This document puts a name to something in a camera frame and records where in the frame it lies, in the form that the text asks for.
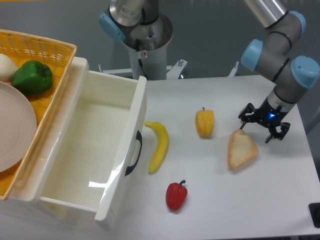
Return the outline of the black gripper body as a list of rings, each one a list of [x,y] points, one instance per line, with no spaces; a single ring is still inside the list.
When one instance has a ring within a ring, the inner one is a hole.
[[[280,126],[282,120],[288,113],[282,111],[282,105],[277,105],[276,107],[271,106],[266,98],[254,114],[257,117],[257,123],[268,128],[270,126]]]

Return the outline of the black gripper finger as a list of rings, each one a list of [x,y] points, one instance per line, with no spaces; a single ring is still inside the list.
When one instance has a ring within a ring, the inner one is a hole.
[[[265,143],[267,144],[272,139],[282,141],[290,129],[291,124],[288,122],[280,122],[280,125],[275,126],[274,124],[268,123],[267,128],[269,136],[266,138]]]
[[[256,111],[257,109],[252,103],[248,103],[247,106],[243,108],[243,110],[238,115],[238,118],[241,122],[241,126],[239,128],[240,130],[242,130],[247,123],[257,122]]]

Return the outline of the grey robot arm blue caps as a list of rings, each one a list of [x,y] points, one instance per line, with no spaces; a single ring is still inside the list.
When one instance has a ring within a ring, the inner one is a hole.
[[[238,117],[243,124],[257,123],[267,128],[269,139],[282,140],[290,128],[283,118],[319,79],[320,66],[310,57],[288,57],[306,28],[302,14],[288,11],[279,0],[248,0],[246,5],[268,35],[263,41],[252,40],[240,61],[275,86],[260,107],[248,104]],[[166,80],[174,75],[167,70],[167,45],[173,25],[159,12],[158,1],[113,0],[100,14],[99,24],[128,49],[134,79]]]

